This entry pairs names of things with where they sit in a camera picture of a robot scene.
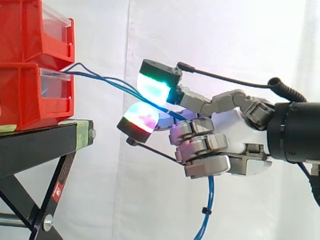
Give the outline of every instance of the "metal frame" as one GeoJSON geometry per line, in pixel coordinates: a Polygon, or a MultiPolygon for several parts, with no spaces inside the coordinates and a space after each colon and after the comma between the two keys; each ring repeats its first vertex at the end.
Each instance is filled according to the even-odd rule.
{"type": "Polygon", "coordinates": [[[0,226],[28,228],[29,240],[62,240],[53,217],[83,137],[78,124],[85,123],[86,147],[93,144],[93,122],[80,120],[41,129],[0,134],[0,197],[14,214],[0,213],[0,226]],[[59,158],[41,207],[37,206],[14,174],[59,158]]]}

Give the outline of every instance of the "coiled black cable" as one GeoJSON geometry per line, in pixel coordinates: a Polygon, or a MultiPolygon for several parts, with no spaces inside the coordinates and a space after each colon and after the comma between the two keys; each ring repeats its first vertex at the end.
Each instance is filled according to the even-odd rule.
{"type": "Polygon", "coordinates": [[[272,92],[291,102],[297,102],[297,103],[307,102],[307,99],[300,92],[285,85],[278,77],[271,78],[268,82],[268,86],[270,86],[270,90],[272,92]]]}

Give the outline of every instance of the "blue wire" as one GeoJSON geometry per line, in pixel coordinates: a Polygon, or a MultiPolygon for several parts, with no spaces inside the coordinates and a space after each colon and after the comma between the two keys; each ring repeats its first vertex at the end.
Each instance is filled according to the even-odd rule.
{"type": "MultiPolygon", "coordinates": [[[[213,204],[214,204],[214,194],[215,194],[215,187],[214,187],[214,177],[209,176],[208,177],[208,182],[209,182],[209,196],[208,196],[208,204],[207,204],[207,209],[209,211],[212,210],[213,204]]],[[[202,226],[199,230],[199,232],[196,234],[194,240],[201,240],[206,232],[207,225],[209,222],[209,214],[206,214],[202,223],[202,226]]]]}
{"type": "Polygon", "coordinates": [[[84,64],[82,64],[81,62],[78,62],[78,63],[75,63],[74,65],[72,65],[71,67],[69,67],[67,70],[64,71],[65,74],[72,74],[72,75],[78,75],[78,76],[83,76],[83,77],[87,77],[87,78],[92,78],[92,79],[97,79],[97,80],[101,80],[101,81],[104,81],[104,82],[107,82],[108,84],[120,89],[120,90],[123,90],[124,92],[138,98],[139,100],[145,102],[145,103],[148,103],[150,104],[151,106],[159,109],[160,111],[164,112],[164,113],[167,113],[169,114],[170,116],[174,117],[175,119],[179,120],[179,121],[182,121],[182,120],[186,120],[185,117],[183,117],[182,115],[174,112],[174,111],[171,111],[171,110],[168,110],[164,107],[161,107],[161,106],[158,106],[156,105],[155,103],[147,100],[145,97],[143,97],[139,91],[134,88],[132,85],[130,85],[129,83],[121,80],[121,79],[118,79],[118,78],[115,78],[115,77],[105,77],[105,76],[100,76],[99,74],[95,73],[94,71],[91,71],[90,69],[88,69],[84,64]],[[86,71],[88,71],[89,73],[91,73],[92,75],[88,74],[88,73],[85,73],[85,72],[80,72],[80,71],[70,71],[71,69],[75,68],[76,66],[82,66],[86,71]],[[115,80],[115,81],[118,81],[118,82],[121,82],[127,86],[129,86],[131,89],[125,87],[125,86],[122,86],[118,83],[115,83],[113,81],[110,81],[110,80],[115,80]]]}
{"type": "MultiPolygon", "coordinates": [[[[161,106],[158,106],[156,105],[155,103],[149,101],[148,99],[146,99],[145,97],[143,97],[139,91],[134,88],[132,85],[130,85],[129,83],[121,80],[121,79],[118,79],[118,78],[115,78],[115,77],[106,77],[106,76],[100,76],[99,74],[95,73],[94,71],[91,71],[90,69],[88,69],[83,63],[81,62],[78,62],[78,63],[75,63],[74,65],[72,65],[71,67],[69,67],[68,69],[66,69],[64,71],[65,74],[72,74],[72,75],[78,75],[78,76],[83,76],[83,77],[87,77],[87,78],[91,78],[91,79],[96,79],[96,80],[101,80],[101,81],[104,81],[120,90],[123,90],[124,92],[136,97],[137,99],[145,102],[145,103],[148,103],[150,104],[151,106],[159,109],[160,111],[164,112],[164,113],[167,113],[169,114],[170,116],[174,117],[175,119],[177,120],[186,120],[185,117],[183,117],[182,115],[174,112],[174,111],[171,111],[171,110],[168,110],[164,107],[161,107],[161,106]],[[85,72],[80,72],[80,71],[70,71],[71,69],[75,68],[76,66],[82,66],[88,73],[85,73],[85,72]],[[123,85],[120,85],[116,82],[113,82],[113,81],[110,81],[110,80],[114,80],[114,81],[118,81],[122,84],[125,84],[127,85],[128,87],[125,87],[123,85]]],[[[213,207],[213,203],[214,203],[214,194],[215,194],[215,187],[214,187],[214,177],[213,176],[209,176],[208,177],[208,182],[209,182],[209,196],[208,196],[208,203],[207,203],[207,209],[208,211],[211,211],[212,210],[212,207],[213,207]]],[[[202,226],[199,230],[199,232],[197,233],[197,235],[195,236],[194,240],[201,240],[206,232],[206,229],[207,229],[207,225],[208,225],[208,222],[209,222],[209,214],[206,214],[205,217],[204,217],[204,220],[203,220],[203,223],[202,223],[202,226]]]]}

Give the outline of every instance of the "green light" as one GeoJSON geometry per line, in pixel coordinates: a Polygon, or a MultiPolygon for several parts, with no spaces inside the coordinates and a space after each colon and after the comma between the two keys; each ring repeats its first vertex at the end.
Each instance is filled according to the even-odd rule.
{"type": "Polygon", "coordinates": [[[136,102],[123,115],[137,127],[152,133],[159,121],[158,111],[145,102],[136,102]]]}
{"type": "Polygon", "coordinates": [[[166,83],[156,81],[141,73],[138,76],[137,88],[142,96],[158,106],[166,104],[171,89],[166,83]]]}

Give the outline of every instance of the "white curtain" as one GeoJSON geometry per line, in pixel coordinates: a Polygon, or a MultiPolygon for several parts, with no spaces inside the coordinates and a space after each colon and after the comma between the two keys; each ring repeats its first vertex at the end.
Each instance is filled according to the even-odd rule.
{"type": "MultiPolygon", "coordinates": [[[[318,0],[46,0],[76,23],[76,58],[103,75],[135,85],[142,59],[197,68],[265,84],[280,77],[320,101],[318,0]]],[[[233,89],[276,103],[283,99],[195,74],[181,82],[211,98],[233,89]]],[[[76,78],[77,118],[93,119],[94,145],[77,153],[55,215],[66,240],[191,240],[207,203],[206,178],[144,149],[116,129],[136,99],[102,82],[76,78]]],[[[167,132],[147,144],[173,155],[167,132]]],[[[54,162],[18,177],[40,202],[54,162]]],[[[205,240],[318,240],[320,208],[297,166],[273,161],[249,177],[215,178],[205,240]]],[[[0,239],[26,239],[0,228],[0,239]]]]}

